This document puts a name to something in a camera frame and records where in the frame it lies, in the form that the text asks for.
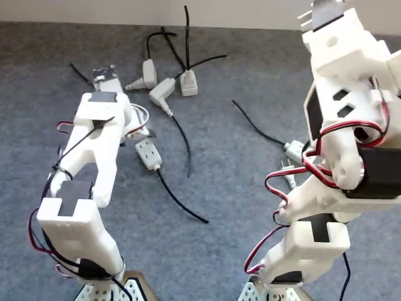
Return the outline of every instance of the power plug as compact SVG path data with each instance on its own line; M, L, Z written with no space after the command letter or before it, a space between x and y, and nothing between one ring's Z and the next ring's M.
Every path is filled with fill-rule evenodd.
M293 140L291 142L287 142L284 145L284 149L286 150L286 156L291 160L295 161L299 165L302 164L302 149L304 147L304 143Z
M180 76L182 96L193 96L198 94L198 84L196 82L195 72L186 70Z
M281 170L282 171L288 171L288 170L294 169L294 168L295 168L295 166L292 165L292 163L289 161L289 159L287 159L287 164L283 160L281 160ZM295 181L295 175L287 174L284 176L284 178L287 180L288 186L289 186L289 188L291 188L291 190L293 190L297 187L296 181Z
M163 161L152 141L144 139L135 144L135 148L148 170L156 171L160 168Z
M144 61L142 65L143 77L125 86L125 91L138 89L153 89L157 86L156 67L152 59Z
M156 67L152 59L144 61L142 65L143 71L143 82L145 83L146 89L153 89L157 86L157 75Z
M165 99L169 97L175 90L175 80L173 78L166 78L164 81L159 83L152 91L149 93L150 100L160 108L164 112L167 113L168 116L173 116L169 105L165 102Z

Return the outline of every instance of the metal bracket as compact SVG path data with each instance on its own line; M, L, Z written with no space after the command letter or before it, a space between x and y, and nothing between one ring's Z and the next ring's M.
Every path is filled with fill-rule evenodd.
M129 278L124 287L130 293L133 301L147 301L147 298L137 278ZM74 301L129 301L129 297L113 284L109 290L98 290L92 285L85 285Z
M247 282L237 301L310 301L309 297L302 298L293 288L278 288L272 291L254 282Z

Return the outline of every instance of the black cable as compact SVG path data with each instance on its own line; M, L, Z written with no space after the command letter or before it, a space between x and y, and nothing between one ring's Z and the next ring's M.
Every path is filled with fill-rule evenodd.
M92 82L89 80L89 78L87 78L86 76L84 76L84 74L79 71L79 69L72 63L70 63L70 67L75 71L75 73L83 79L84 82L86 82L89 86L93 87Z
M218 58L226 58L227 56L228 55L217 55L217 56L212 56L211 58L205 58L204 60L198 61L197 63L194 63L193 65L191 65L188 70L192 69L193 67L199 66L199 65L201 65L203 63L207 63L208 61L216 60ZM178 77L180 77L185 71L186 70L181 71L174 78L178 79Z
M188 7L184 5L185 10L185 18L187 19L187 24L185 26L185 58L187 63L187 70L190 69L190 61L189 61L189 13Z
M162 30L163 33L166 33L166 30L165 30L164 26L162 26L161 30ZM171 52L173 53L175 59L178 61L178 64L180 64L181 69L185 70L184 61L182 61L182 58L178 55L177 50L175 50L175 47L174 47L173 43L171 42L169 36L165 34L164 35L164 39L166 40L167 44L169 44Z
M350 279L351 279L351 268L350 268L350 264L348 262L348 258L346 257L345 252L343 253L343 258L344 258L344 262L345 262L345 266L346 266L347 275L346 275L346 279L345 279L345 282L343 285L343 289L341 290L340 301L343 301L346 287L348 286L348 283L350 282Z
M242 114L244 114L245 118L249 121L249 123L253 126L253 128L256 130L256 132L258 132L259 134L261 134L264 138L270 140L271 142L277 143L280 146L284 146L285 143L283 141L280 141L276 138L273 138L269 135L266 135L264 132L262 132L261 130L258 129L258 127L252 122L252 120L248 117L247 113L244 111L244 109L235 101L232 100L232 103L242 112Z
M175 124L178 126L178 129L181 132L181 136L184 139L185 144L187 146L187 152L188 152L188 173L187 173L187 176L189 177L190 176L190 167L192 165L192 151L190 149L189 141L188 141L187 135L185 134L184 130L182 129L181 125L179 124L179 122L175 118L175 116L173 115L173 116L171 116L171 118L174 120Z
M158 36L158 35L164 35L164 36L177 36L176 33L169 33L169 32L157 32L157 33L151 33L150 35L148 35L148 38L146 39L146 50L148 53L148 59L150 59L150 47L149 47L149 40L151 37L153 36Z
M130 301L132 301L132 296L130 294L130 292L121 284L121 282L119 282L115 277L112 278L112 282L114 282L115 284L117 284L117 286L119 288L121 288L121 290L125 293L125 295L128 296L128 298L130 299Z
M165 190L169 193L169 195L171 196L171 198L186 212L188 212L190 215L192 215L193 217L197 218L198 220L200 220L201 222L208 224L209 221L207 219L204 219L202 217L200 217L199 215L193 213L191 210L189 210L188 208L186 208L178 199L177 197L175 197L174 193L170 190L169 186L167 185L167 183L165 182L165 179L162 175L162 172L160 171L160 168L156 170L157 174L159 175L160 180L162 181L162 184L165 188Z

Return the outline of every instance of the wire bundle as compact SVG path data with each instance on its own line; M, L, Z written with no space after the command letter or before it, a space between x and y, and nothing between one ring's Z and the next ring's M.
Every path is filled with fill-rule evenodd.
M206 58L204 60L198 61L197 63L191 64L190 63L190 52L189 52L189 13L188 13L188 7L185 5L184 6L185 10L185 19L186 19L186 24L185 24L185 63L182 60L182 58L179 56L177 53L177 50L175 49L173 43L171 42L169 36L166 34L167 32L165 31L165 28L162 26L161 30L162 33L164 34L164 38L169 45L171 52L173 53L175 59L177 60L178 64L181 66L182 71L178 73L174 78L178 79L185 71L188 71L196 66L199 66L203 63L206 63L208 61L216 60L219 58L226 58L227 55L217 55L217 56L212 56L210 58Z

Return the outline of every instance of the white power strip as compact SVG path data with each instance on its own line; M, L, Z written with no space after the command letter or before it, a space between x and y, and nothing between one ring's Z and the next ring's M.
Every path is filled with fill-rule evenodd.
M148 170L155 171L160 168L163 161L152 141L144 139L135 144L135 148Z

